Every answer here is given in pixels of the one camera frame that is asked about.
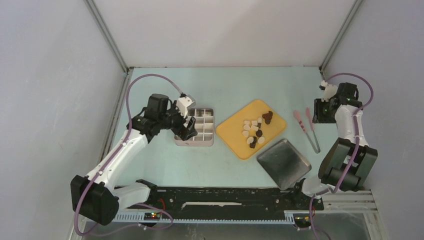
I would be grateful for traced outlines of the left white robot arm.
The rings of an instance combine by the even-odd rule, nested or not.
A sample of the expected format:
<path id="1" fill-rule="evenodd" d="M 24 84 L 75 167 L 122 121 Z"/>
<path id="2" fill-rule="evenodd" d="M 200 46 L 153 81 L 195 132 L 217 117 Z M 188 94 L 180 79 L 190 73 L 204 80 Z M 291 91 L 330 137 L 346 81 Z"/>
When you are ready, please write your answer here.
<path id="1" fill-rule="evenodd" d="M 85 176 L 76 175 L 70 183 L 72 208 L 80 215 L 103 226 L 108 225 L 118 211 L 142 204 L 153 208 L 158 194 L 152 186 L 136 181 L 116 188 L 117 181 L 133 158 L 162 130 L 170 130 L 181 140 L 189 140 L 198 132 L 196 119 L 189 117 L 189 109 L 196 101 L 186 94 L 171 101 L 163 94 L 152 94 L 141 112 L 128 122 L 119 142 L 106 157 Z"/>

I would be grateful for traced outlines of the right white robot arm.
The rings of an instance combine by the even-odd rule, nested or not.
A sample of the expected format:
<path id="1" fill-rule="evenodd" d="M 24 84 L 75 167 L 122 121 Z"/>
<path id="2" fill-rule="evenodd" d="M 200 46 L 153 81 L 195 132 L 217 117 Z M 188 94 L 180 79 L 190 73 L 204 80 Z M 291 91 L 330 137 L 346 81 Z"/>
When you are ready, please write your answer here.
<path id="1" fill-rule="evenodd" d="M 359 101 L 357 86 L 348 82 L 336 86 L 322 81 L 320 89 L 323 97 L 314 100 L 309 123 L 334 123 L 338 138 L 322 160 L 317 175 L 304 180 L 302 189 L 291 194 L 291 204 L 297 209 L 308 206 L 312 196 L 360 191 L 378 157 L 378 151 L 365 139 L 364 105 Z"/>

